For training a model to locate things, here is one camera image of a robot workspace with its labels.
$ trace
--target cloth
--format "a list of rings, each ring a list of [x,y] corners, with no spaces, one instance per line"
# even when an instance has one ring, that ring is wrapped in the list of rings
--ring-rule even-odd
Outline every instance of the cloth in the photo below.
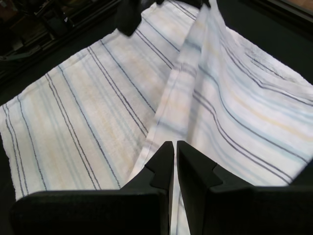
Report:
[[[210,3],[199,14],[153,6],[130,39],[105,37],[2,106],[17,198],[21,188],[119,188],[168,140],[254,185],[292,181],[313,155],[313,88]],[[188,233],[175,173],[171,234]]]
[[[193,23],[170,2],[142,16],[132,37],[115,31],[0,107],[16,199],[127,182]]]
[[[253,185],[287,185],[313,156],[313,87],[227,29],[210,3],[180,50],[130,180],[164,141],[185,140]],[[171,234],[189,234],[177,171],[172,209]]]

